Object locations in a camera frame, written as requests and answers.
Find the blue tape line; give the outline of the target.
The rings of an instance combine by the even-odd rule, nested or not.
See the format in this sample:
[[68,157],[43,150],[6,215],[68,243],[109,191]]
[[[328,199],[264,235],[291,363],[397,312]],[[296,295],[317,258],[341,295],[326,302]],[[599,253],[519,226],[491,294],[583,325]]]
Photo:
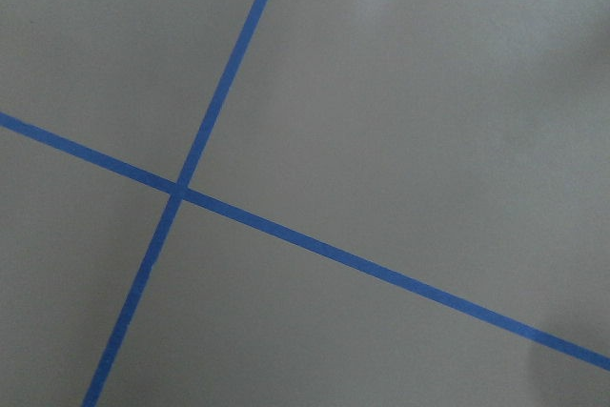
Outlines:
[[90,385],[83,398],[84,406],[95,406],[103,392],[112,366],[121,349],[133,316],[149,282],[153,267],[161,254],[178,210],[185,200],[194,172],[207,146],[214,125],[228,96],[240,65],[254,36],[258,22],[268,0],[254,0],[245,22],[237,36],[228,62],[218,80],[213,97],[197,130],[196,136],[182,165],[173,190],[154,229],[152,239],[139,264],[124,304],[112,328],[104,351],[92,375]]

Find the blue tape line crossing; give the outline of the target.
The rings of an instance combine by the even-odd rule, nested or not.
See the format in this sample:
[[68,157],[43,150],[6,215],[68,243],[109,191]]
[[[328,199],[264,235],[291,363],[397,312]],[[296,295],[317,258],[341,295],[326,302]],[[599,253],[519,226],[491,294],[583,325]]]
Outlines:
[[184,202],[225,216],[232,221],[244,224],[296,247],[331,259],[334,262],[374,277],[382,282],[435,301],[454,311],[476,318],[546,348],[571,356],[603,370],[609,369],[608,356],[579,346],[576,343],[562,339],[558,336],[553,336],[509,316],[486,309],[462,297],[442,291],[432,285],[388,269],[361,256],[348,253],[269,219],[249,213],[206,194],[191,190],[186,186],[186,179],[184,177],[179,177],[177,181],[172,182],[155,173],[137,168],[127,162],[86,147],[56,133],[29,124],[4,112],[1,114],[1,126],[56,150],[78,157],[102,169],[117,173],[157,191],[166,193],[169,196],[166,209],[163,211],[160,222],[154,230],[152,241],[144,254],[141,265],[138,268],[135,279],[125,300],[125,305],[121,309],[117,323],[109,338],[107,348],[104,350],[100,371],[105,375],[110,372],[110,368],[112,367],[118,350],[127,334],[127,330],[129,329],[137,306],[139,305],[150,279],[153,266],[161,253],[161,249],[170,232],[177,211]]

